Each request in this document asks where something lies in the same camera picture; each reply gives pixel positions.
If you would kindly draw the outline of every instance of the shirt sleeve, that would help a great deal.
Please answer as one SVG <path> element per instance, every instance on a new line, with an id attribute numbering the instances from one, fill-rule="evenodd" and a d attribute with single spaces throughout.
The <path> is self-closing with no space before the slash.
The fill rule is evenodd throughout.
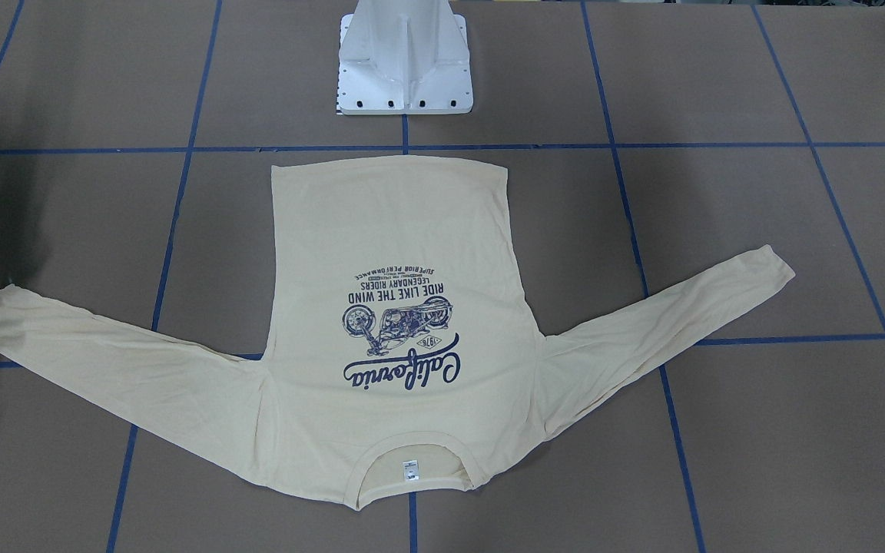
<path id="1" fill-rule="evenodd" d="M 535 402 L 554 438 L 622 388 L 762 304 L 794 277 L 771 249 L 738 255 L 647 299 L 548 336 Z"/>
<path id="2" fill-rule="evenodd" d="M 259 482 L 277 414 L 270 375 L 18 286 L 0 291 L 0 353 L 155 435 Z"/>

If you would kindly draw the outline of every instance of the clothing tag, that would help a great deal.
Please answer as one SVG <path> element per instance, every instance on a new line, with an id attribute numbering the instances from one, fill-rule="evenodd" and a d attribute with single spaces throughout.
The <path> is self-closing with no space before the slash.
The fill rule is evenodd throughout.
<path id="1" fill-rule="evenodd" d="M 401 469 L 405 472 L 405 481 L 411 482 L 412 480 L 419 479 L 419 461 L 418 459 L 414 459 L 414 461 L 406 461 L 401 463 Z"/>

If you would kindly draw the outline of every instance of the motorcycle graphic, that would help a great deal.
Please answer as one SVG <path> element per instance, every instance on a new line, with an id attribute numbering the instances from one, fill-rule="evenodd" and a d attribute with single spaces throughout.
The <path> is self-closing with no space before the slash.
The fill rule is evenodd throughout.
<path id="1" fill-rule="evenodd" d="M 421 305 L 384 310 L 378 336 L 375 312 L 362 303 L 351 305 L 343 312 L 343 329 L 348 335 L 366 337 L 371 349 L 368 355 L 384 355 L 405 343 L 410 337 L 427 335 L 429 329 L 445 329 L 452 317 L 452 304 L 445 297 L 432 296 Z"/>

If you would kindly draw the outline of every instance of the cream t-shirt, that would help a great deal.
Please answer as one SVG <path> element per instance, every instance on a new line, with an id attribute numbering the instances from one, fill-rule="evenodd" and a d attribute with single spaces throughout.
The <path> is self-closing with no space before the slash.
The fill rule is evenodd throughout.
<path id="1" fill-rule="evenodd" d="M 17 286 L 0 291 L 0 353 L 250 482 L 359 510 L 481 486 L 794 276 L 764 246 L 543 336 L 505 185 L 453 158 L 274 167 L 261 360 Z"/>

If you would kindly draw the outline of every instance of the printed graphic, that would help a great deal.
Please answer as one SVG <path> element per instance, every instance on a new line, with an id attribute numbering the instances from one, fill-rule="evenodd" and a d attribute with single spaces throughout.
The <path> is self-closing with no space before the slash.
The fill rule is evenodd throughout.
<path id="1" fill-rule="evenodd" d="M 344 380 L 363 389 L 379 382 L 400 381 L 405 389 L 415 389 L 430 380 L 456 380 L 459 335 L 449 330 L 452 302 L 443 295 L 446 288 L 435 269 L 390 265 L 355 274 L 354 280 L 340 322 L 348 336 L 365 339 L 368 349 L 366 359 L 343 368 Z M 405 343 L 407 353 L 389 356 Z"/>
<path id="2" fill-rule="evenodd" d="M 437 343 L 440 343 L 440 342 L 442 342 L 442 340 L 438 339 L 438 337 L 435 337 L 433 335 L 428 335 L 428 336 L 424 337 L 424 339 L 419 340 L 418 344 L 421 347 L 425 347 L 425 349 L 432 349 L 433 347 L 436 347 Z"/>
<path id="3" fill-rule="evenodd" d="M 449 328 L 450 317 L 452 304 L 445 297 L 433 296 L 421 305 L 384 310 L 378 336 L 374 336 L 371 330 L 376 322 L 375 312 L 367 305 L 357 304 L 343 312 L 343 329 L 348 335 L 368 339 L 368 355 L 386 355 L 410 337 L 427 335 L 429 329 Z"/>
<path id="4" fill-rule="evenodd" d="M 379 382 L 391 382 L 401 380 L 405 389 L 415 389 L 415 384 L 420 388 L 429 385 L 429 378 L 433 373 L 439 373 L 442 381 L 452 384 L 459 376 L 459 354 L 453 351 L 459 343 L 459 335 L 453 336 L 452 343 L 443 349 L 418 354 L 414 347 L 408 348 L 408 354 L 404 357 L 379 357 L 366 361 L 356 361 L 343 368 L 343 378 L 350 382 L 354 388 L 364 386 L 371 388 Z"/>

